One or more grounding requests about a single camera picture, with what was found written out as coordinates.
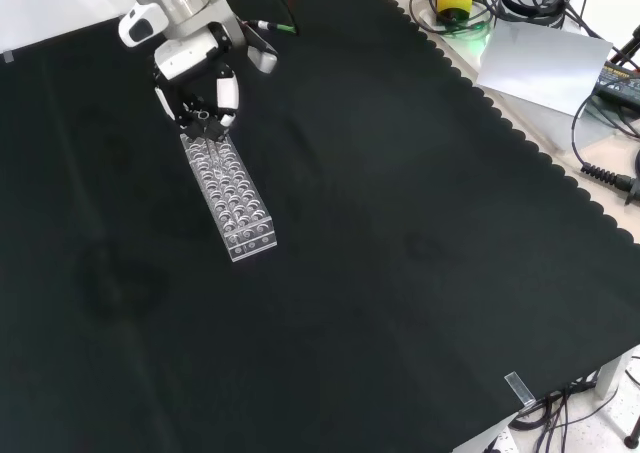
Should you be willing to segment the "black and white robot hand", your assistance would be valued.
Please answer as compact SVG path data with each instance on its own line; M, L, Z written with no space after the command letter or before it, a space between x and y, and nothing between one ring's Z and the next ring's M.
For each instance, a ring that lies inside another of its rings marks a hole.
M240 90L233 69L223 61L232 50L230 34L219 23L182 40L169 40L154 54L154 90L165 112L189 139L222 141L236 119ZM189 91L205 73L215 76L215 100Z

